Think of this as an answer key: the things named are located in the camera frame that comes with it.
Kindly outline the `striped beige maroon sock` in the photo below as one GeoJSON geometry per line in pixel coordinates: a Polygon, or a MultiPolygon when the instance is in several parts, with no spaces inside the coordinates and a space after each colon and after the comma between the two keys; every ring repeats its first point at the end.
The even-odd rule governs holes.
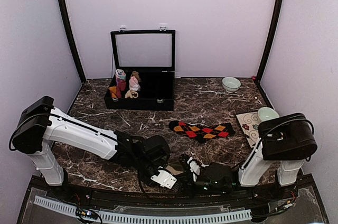
{"type": "Polygon", "coordinates": [[[166,169],[170,171],[173,175],[180,175],[187,171],[187,168],[185,168],[182,164],[175,162],[170,163],[166,169]]]}

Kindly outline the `black argyle orange red sock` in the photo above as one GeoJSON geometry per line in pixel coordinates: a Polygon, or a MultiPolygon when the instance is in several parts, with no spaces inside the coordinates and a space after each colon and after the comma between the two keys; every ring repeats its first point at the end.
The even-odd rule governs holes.
{"type": "Polygon", "coordinates": [[[231,123],[223,123],[212,126],[192,125],[178,120],[171,121],[169,129],[181,136],[196,140],[198,143],[206,143],[212,139],[226,138],[235,135],[231,123]]]}

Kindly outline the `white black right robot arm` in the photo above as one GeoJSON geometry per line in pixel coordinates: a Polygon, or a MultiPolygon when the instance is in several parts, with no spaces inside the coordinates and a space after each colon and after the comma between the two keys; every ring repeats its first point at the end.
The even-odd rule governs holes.
{"type": "Polygon", "coordinates": [[[238,169],[219,163],[202,166],[191,157],[183,157],[193,188],[216,194],[253,188],[270,166],[279,162],[276,183],[269,194],[275,200],[282,199],[296,183],[303,164],[317,151],[314,125],[304,114],[294,113],[261,122],[258,134],[258,142],[238,169]]]}

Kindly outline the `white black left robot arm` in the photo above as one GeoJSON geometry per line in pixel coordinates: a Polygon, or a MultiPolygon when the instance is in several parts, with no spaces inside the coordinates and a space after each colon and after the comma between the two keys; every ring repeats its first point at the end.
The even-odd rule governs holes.
{"type": "Polygon", "coordinates": [[[74,188],[66,183],[67,173],[50,149],[52,142],[65,143],[104,160],[133,167],[140,183],[181,189],[178,179],[166,169],[170,148],[163,137],[143,138],[94,127],[65,114],[54,107],[53,102],[53,98],[44,96],[21,113],[8,148],[29,156],[63,201],[74,197],[74,188]]]}

